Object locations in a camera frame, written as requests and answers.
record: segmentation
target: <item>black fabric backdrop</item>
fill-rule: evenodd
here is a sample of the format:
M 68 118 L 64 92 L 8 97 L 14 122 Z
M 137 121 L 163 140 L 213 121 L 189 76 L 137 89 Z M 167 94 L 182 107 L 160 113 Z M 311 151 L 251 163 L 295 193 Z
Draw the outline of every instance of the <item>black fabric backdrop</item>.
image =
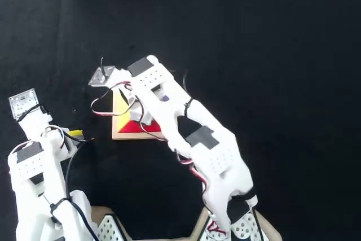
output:
M 284 240 L 359 235 L 359 0 L 0 0 L 0 232 L 14 240 L 7 155 L 25 140 L 7 98 L 34 87 L 55 123 L 97 141 L 72 188 L 111 207 L 130 235 L 190 234 L 201 185 L 161 142 L 112 142 L 93 116 L 105 64 L 154 54 L 233 131 L 260 212 Z M 111 108 L 109 96 L 102 105 Z

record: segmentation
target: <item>yellow tape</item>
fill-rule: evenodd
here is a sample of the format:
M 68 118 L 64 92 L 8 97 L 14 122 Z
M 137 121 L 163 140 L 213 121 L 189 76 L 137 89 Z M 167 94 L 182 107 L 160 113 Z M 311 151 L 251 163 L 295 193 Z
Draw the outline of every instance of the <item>yellow tape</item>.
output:
M 69 131 L 69 135 L 71 135 L 72 137 L 83 137 L 83 130 L 72 130 Z

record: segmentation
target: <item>white wire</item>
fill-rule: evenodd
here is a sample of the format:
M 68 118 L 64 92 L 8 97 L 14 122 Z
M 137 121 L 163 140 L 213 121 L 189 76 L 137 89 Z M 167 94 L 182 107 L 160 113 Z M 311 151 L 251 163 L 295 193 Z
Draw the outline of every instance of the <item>white wire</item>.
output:
M 135 103 L 135 99 L 134 99 L 134 101 L 128 106 L 128 108 L 126 109 L 126 110 L 124 110 L 123 112 L 121 112 L 121 113 L 115 113 L 115 112 L 100 112 L 100 111 L 95 111 L 94 109 L 93 109 L 93 105 L 94 105 L 94 103 L 96 102 L 96 101 L 98 101 L 99 100 L 99 98 L 96 98 L 94 101 L 92 101 L 91 102 L 91 104 L 90 104 L 90 108 L 91 108 L 91 110 L 93 111 L 93 113 L 95 113 L 95 114 L 97 114 L 97 115 L 101 115 L 101 116 L 121 116 L 121 115 L 124 115 L 125 113 L 127 113 L 129 110 L 130 110 L 130 108 L 134 105 L 134 103 Z
M 30 143 L 30 142 L 36 142 L 36 141 L 29 140 L 29 141 L 25 141 L 25 142 L 17 145 L 14 149 L 12 149 L 12 151 L 10 152 L 9 155 L 12 155 L 15 151 L 17 151 L 17 149 L 19 149 L 20 147 L 22 147 L 22 146 L 24 146 L 24 145 L 26 145 L 26 144 L 28 144 L 28 143 Z
M 64 135 L 64 131 L 62 130 L 62 128 L 60 128 L 59 126 L 57 125 L 54 125 L 54 124 L 50 124 L 48 125 L 47 127 L 44 128 L 44 132 L 41 134 L 41 135 L 46 135 L 47 131 L 46 129 L 47 128 L 55 128 L 57 129 L 59 132 L 60 132 L 60 135 L 61 135 L 61 145 L 60 145 L 60 148 L 62 148 L 64 146 L 64 143 L 65 143 L 65 135 Z

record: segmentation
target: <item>metal bracket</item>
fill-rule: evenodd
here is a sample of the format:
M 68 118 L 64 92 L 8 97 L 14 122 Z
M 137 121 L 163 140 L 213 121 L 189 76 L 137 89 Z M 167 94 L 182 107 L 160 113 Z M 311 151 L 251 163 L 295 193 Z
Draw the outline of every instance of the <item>metal bracket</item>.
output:
M 115 69 L 115 66 L 104 66 L 105 75 L 109 78 L 113 71 Z M 107 80 L 105 79 L 105 76 L 103 75 L 102 69 L 98 67 L 91 77 L 88 85 L 92 87 L 105 87 L 107 83 Z
M 19 118 L 25 111 L 31 109 L 39 103 L 34 89 L 9 97 L 9 102 L 14 119 Z

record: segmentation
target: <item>cable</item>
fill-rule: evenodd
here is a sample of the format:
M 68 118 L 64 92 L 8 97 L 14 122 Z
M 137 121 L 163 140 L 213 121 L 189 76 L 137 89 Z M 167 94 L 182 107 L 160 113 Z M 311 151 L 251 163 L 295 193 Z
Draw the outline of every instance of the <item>cable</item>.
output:
M 190 165 L 190 171 L 191 173 L 193 173 L 198 179 L 200 179 L 202 181 L 202 183 L 204 184 L 204 189 L 202 191 L 202 200 L 203 200 L 203 203 L 204 203 L 204 207 L 209 211 L 210 214 L 213 214 L 213 212 L 208 208 L 204 198 L 203 198 L 203 195 L 204 193 L 206 192 L 207 190 L 207 181 L 206 179 L 194 168 L 194 165 L 191 164 Z
M 211 231 L 217 231 L 217 232 L 219 232 L 219 233 L 226 234 L 225 231 L 221 230 L 221 229 L 218 227 L 217 223 L 216 223 L 214 220 L 212 220 L 211 224 L 209 224 L 209 226 L 207 227 L 207 230 L 208 230 L 209 232 L 211 232 Z
M 159 141 L 167 141 L 166 139 L 157 137 L 156 135 L 153 135 L 152 133 L 149 133 L 148 131 L 145 130 L 145 128 L 143 127 L 143 124 L 142 124 L 142 120 L 143 120 L 143 117 L 144 117 L 144 106 L 143 106 L 143 104 L 140 102 L 139 98 L 138 98 L 137 96 L 135 96 L 135 97 L 136 97 L 137 101 L 139 102 L 140 107 L 142 108 L 142 114 L 141 114 L 140 119 L 139 119 L 139 126 L 140 126 L 140 128 L 143 130 L 143 132 L 145 132 L 145 133 L 148 134 L 148 135 L 151 135 L 152 137 L 158 139 Z
M 103 74 L 105 80 L 108 80 L 108 76 L 107 76 L 107 74 L 105 72 L 105 69 L 104 69 L 104 66 L 103 66 L 103 56 L 100 59 L 100 69 L 102 70 L 102 74 Z
M 182 165 L 190 165 L 193 163 L 192 159 L 181 159 L 179 157 L 179 153 L 177 153 L 177 151 L 175 151 L 175 157 L 177 158 L 178 162 L 180 162 Z
M 94 233 L 93 229 L 91 228 L 91 226 L 88 223 L 88 220 L 86 219 L 82 209 L 79 207 L 79 205 L 77 205 L 75 202 L 70 201 L 70 204 L 76 209 L 76 211 L 78 211 L 79 215 L 81 216 L 81 219 L 84 222 L 85 227 L 88 229 L 88 231 L 90 232 L 91 236 L 94 238 L 95 241 L 99 241 L 98 237 L 96 236 L 96 234 Z
M 29 140 L 29 141 L 25 141 L 25 142 L 23 142 L 23 143 L 15 146 L 15 148 L 12 149 L 12 151 L 9 153 L 9 156 L 12 155 L 15 151 L 17 151 L 20 147 L 22 147 L 22 146 L 24 146 L 24 145 L 26 145 L 26 144 L 28 144 L 28 143 L 30 143 L 30 142 L 36 142 L 36 141 Z
M 59 207 L 59 205 L 61 203 L 63 203 L 64 201 L 68 201 L 73 207 L 74 209 L 79 213 L 79 215 L 81 216 L 81 219 L 85 225 L 85 227 L 87 228 L 87 230 L 89 231 L 89 233 L 91 234 L 91 236 L 94 238 L 95 241 L 99 241 L 99 238 L 96 236 L 96 234 L 94 233 L 93 229 L 91 228 L 91 226 L 88 223 L 88 220 L 86 219 L 83 210 L 79 207 L 79 205 L 77 205 L 75 202 L 73 202 L 73 200 L 71 198 L 62 198 L 60 199 L 56 204 L 50 204 L 50 213 L 52 216 L 54 216 L 52 213 Z
M 50 124 L 50 125 L 48 125 L 47 127 L 44 128 L 44 131 L 40 135 L 41 137 L 43 136 L 44 132 L 47 133 L 47 131 L 46 131 L 47 128 L 54 128 L 54 129 L 56 129 L 56 130 L 58 130 L 60 132 L 60 135 L 61 135 L 60 149 L 63 148 L 63 146 L 65 144 L 64 130 L 62 128 L 60 128 L 59 126 L 57 126 L 57 125 Z
M 97 115 L 101 115 L 101 116 L 121 116 L 121 115 L 124 115 L 125 113 L 128 112 L 128 110 L 133 106 L 134 102 L 132 104 L 130 104 L 128 106 L 128 108 L 121 112 L 121 113 L 115 113 L 115 112 L 100 112 L 100 111 L 95 111 L 93 109 L 93 105 L 95 104 L 95 102 L 103 99 L 105 96 L 107 96 L 107 94 L 116 86 L 119 86 L 121 84 L 129 84 L 130 82 L 129 81 L 122 81 L 122 82 L 119 82 L 119 83 L 116 83 L 114 86 L 110 87 L 102 96 L 94 99 L 91 104 L 90 104 L 90 109 L 92 110 L 93 113 L 97 114 Z
M 22 121 L 30 112 L 32 112 L 34 109 L 40 107 L 40 109 L 43 110 L 46 114 L 49 114 L 49 111 L 46 110 L 46 108 L 42 104 L 36 104 L 35 106 L 31 107 L 30 109 L 26 110 L 21 116 L 16 120 L 16 122 Z
M 252 208 L 252 212 L 253 212 L 254 220 L 256 221 L 256 224 L 257 224 L 259 235 L 261 236 L 261 241 L 265 241 L 264 238 L 263 238 L 263 232 L 262 232 L 261 226 L 259 225 L 256 210 L 254 208 Z
M 69 164 L 68 164 L 68 167 L 67 167 L 67 172 L 66 172 L 66 174 L 65 174 L 65 193 L 66 193 L 66 195 L 67 195 L 67 198 L 69 198 L 69 199 L 71 198 L 71 197 L 70 197 L 70 192 L 69 192 L 69 176 L 70 176 L 70 168 L 71 168 L 72 162 L 73 162 L 73 160 L 74 160 L 75 155 L 78 153 L 78 151 L 79 151 L 82 147 L 84 147 L 84 145 L 86 145 L 88 142 L 90 142 L 90 141 L 92 141 L 92 140 L 93 140 L 93 139 L 88 139 L 88 140 L 86 140 L 83 144 L 81 144 L 81 145 L 79 146 L 79 148 L 74 152 L 72 158 L 70 158 L 70 160 L 69 160 Z
M 79 139 L 79 138 L 75 138 L 71 135 L 69 135 L 67 132 L 63 131 L 64 132 L 64 135 L 67 137 L 67 138 L 70 138 L 71 140 L 73 141 L 77 141 L 77 142 L 87 142 L 88 140 L 87 139 Z

